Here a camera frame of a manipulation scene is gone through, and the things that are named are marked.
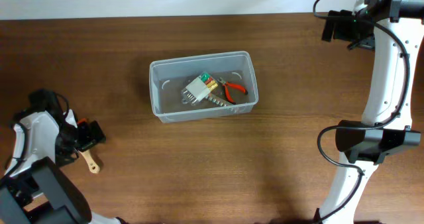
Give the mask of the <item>clear plastic storage container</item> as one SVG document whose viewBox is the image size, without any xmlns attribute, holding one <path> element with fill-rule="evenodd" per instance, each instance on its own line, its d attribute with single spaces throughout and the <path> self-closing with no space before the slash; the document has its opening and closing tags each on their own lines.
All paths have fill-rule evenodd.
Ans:
<svg viewBox="0 0 424 224">
<path fill-rule="evenodd" d="M 203 72 L 217 81 L 244 86 L 248 95 L 231 89 L 235 105 L 221 107 L 205 98 L 197 105 L 182 103 L 182 89 Z M 221 83 L 212 94 L 225 99 Z M 158 60 L 150 64 L 149 87 L 152 111 L 163 123 L 198 120 L 248 113 L 258 103 L 259 94 L 250 54 L 245 51 L 224 52 Z"/>
</svg>

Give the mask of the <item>clear box of coloured bits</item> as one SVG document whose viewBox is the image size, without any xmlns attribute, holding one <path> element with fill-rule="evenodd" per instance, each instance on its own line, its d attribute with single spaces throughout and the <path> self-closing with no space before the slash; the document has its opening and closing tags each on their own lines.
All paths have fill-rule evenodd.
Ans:
<svg viewBox="0 0 424 224">
<path fill-rule="evenodd" d="M 192 79 L 181 91 L 184 105 L 197 105 L 219 86 L 217 80 L 207 72 Z"/>
</svg>

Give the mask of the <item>orange scraper with wooden handle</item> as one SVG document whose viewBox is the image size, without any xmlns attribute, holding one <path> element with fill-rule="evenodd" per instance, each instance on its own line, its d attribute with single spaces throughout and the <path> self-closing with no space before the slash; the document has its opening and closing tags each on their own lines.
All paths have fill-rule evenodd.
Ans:
<svg viewBox="0 0 424 224">
<path fill-rule="evenodd" d="M 100 166 L 96 163 L 94 158 L 91 155 L 90 148 L 97 144 L 93 134 L 91 133 L 91 128 L 89 126 L 89 122 L 86 118 L 80 119 L 77 122 L 78 129 L 82 132 L 81 134 L 81 144 L 78 148 L 79 153 L 83 156 L 85 161 L 87 162 L 88 168 L 91 173 L 98 174 L 100 173 Z"/>
</svg>

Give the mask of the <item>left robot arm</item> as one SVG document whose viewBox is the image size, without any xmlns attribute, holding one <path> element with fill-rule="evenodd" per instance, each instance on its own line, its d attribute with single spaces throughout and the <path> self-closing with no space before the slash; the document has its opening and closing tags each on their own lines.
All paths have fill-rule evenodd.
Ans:
<svg viewBox="0 0 424 224">
<path fill-rule="evenodd" d="M 93 212 L 78 188 L 61 171 L 83 157 L 94 174 L 100 167 L 90 150 L 106 140 L 97 121 L 79 120 L 67 99 L 55 91 L 29 94 L 29 108 L 14 114 L 15 145 L 1 178 L 4 223 L 122 224 L 120 217 Z"/>
</svg>

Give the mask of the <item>orange socket bit rail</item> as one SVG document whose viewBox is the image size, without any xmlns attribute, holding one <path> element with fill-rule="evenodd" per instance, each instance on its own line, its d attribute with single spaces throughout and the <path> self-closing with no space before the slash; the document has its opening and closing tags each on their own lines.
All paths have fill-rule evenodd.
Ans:
<svg viewBox="0 0 424 224">
<path fill-rule="evenodd" d="M 225 99 L 222 99 L 212 93 L 207 96 L 207 100 L 221 107 L 233 105 Z"/>
</svg>

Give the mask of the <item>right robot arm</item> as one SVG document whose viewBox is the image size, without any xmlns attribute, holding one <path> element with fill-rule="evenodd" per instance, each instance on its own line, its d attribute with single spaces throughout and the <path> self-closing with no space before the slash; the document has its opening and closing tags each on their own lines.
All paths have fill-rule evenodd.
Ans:
<svg viewBox="0 0 424 224">
<path fill-rule="evenodd" d="M 323 16 L 325 41 L 374 52 L 372 81 L 360 121 L 333 126 L 339 159 L 330 192 L 315 223 L 352 223 L 373 173 L 394 154 L 419 146 L 411 128 L 411 92 L 423 40 L 423 0 L 355 0 L 352 10 Z"/>
</svg>

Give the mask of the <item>red handled pliers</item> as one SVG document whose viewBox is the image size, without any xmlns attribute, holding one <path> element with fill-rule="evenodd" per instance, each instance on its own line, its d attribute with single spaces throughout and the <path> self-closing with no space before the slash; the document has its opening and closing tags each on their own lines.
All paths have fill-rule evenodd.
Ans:
<svg viewBox="0 0 424 224">
<path fill-rule="evenodd" d="M 230 88 L 238 90 L 238 91 L 242 92 L 244 95 L 248 95 L 247 89 L 242 85 L 227 82 L 223 78 L 219 78 L 218 81 L 223 86 L 225 97 L 226 97 L 227 101 L 229 103 L 233 104 L 233 105 L 235 105 L 236 103 L 235 103 L 234 99 L 231 97 L 231 94 L 230 94 L 230 91 L 229 91 Z"/>
</svg>

